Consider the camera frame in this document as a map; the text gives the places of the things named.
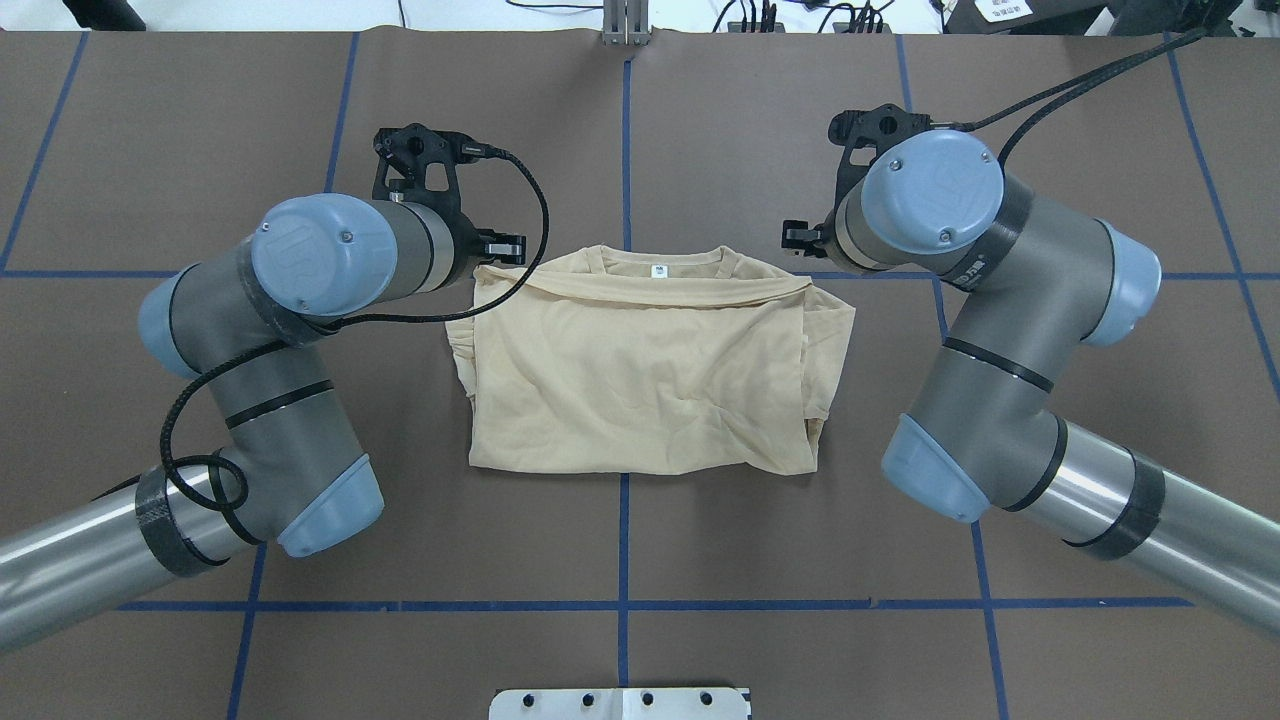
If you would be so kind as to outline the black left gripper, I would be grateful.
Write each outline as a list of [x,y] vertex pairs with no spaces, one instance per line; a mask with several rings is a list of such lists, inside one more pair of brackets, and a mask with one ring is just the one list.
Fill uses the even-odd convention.
[[378,168],[372,200],[410,205],[431,240],[426,281],[460,281],[477,264],[525,266],[524,234],[477,232],[462,213],[456,168],[480,160],[484,151],[470,135],[429,129],[422,124],[380,128],[372,140]]

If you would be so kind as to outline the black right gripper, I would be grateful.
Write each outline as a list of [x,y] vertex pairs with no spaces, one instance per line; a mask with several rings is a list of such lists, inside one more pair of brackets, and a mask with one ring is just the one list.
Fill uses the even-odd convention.
[[893,251],[870,227],[863,190],[870,169],[901,142],[934,128],[931,115],[884,104],[872,110],[846,110],[832,118],[828,141],[842,149],[835,178],[835,201],[827,218],[810,225],[785,220],[786,251]]

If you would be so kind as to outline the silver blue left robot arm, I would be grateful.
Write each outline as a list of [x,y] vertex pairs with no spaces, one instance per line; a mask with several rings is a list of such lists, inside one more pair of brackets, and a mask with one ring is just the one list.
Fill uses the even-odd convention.
[[344,328],[425,315],[372,306],[429,293],[480,265],[543,259],[476,227],[457,169],[511,151],[413,123],[383,128],[372,196],[312,193],[271,208],[233,250],[178,272],[141,304],[143,346],[187,384],[157,462],[81,509],[3,542],[3,651],[40,642],[275,541],[323,552],[385,501],[317,345]]

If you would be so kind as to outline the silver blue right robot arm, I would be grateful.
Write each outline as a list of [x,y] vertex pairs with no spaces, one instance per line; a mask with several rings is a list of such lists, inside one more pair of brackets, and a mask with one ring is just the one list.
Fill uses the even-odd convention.
[[1051,413],[1071,354],[1124,340],[1152,309],[1157,255],[1038,195],[995,151],[884,104],[836,114],[835,201],[781,245],[850,273],[915,265],[966,295],[881,470],[965,524],[989,509],[1277,634],[1277,523]]

